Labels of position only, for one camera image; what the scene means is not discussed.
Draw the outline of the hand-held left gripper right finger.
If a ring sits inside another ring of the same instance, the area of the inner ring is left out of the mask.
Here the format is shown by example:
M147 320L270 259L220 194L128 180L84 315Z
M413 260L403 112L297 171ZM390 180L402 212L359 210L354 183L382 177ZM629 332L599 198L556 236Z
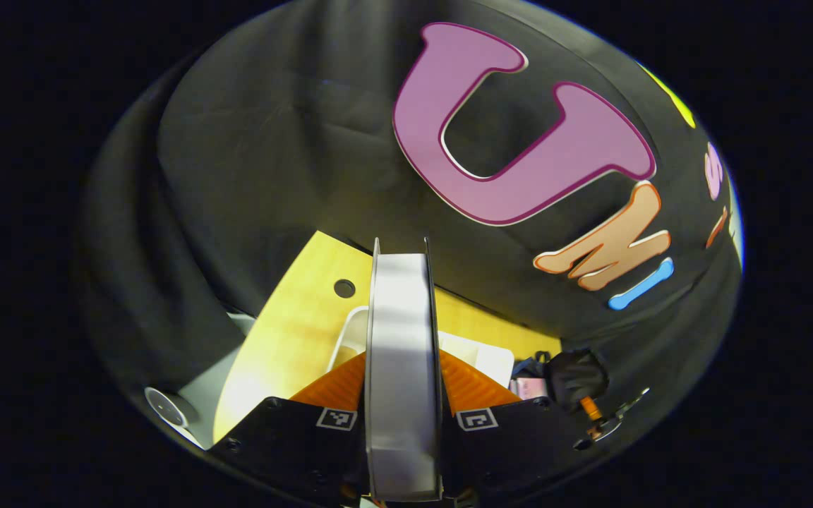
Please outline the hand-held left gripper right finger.
M549 397L517 398L447 351L440 353L443 494L512 504L576 473L594 445L591 419Z

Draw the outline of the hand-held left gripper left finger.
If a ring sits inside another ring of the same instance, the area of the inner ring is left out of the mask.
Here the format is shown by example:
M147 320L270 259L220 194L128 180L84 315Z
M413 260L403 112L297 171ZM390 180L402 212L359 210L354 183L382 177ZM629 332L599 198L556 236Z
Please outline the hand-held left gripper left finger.
M213 462L310 507L358 507L368 492L365 356L329 372L295 353L245 353L219 397Z

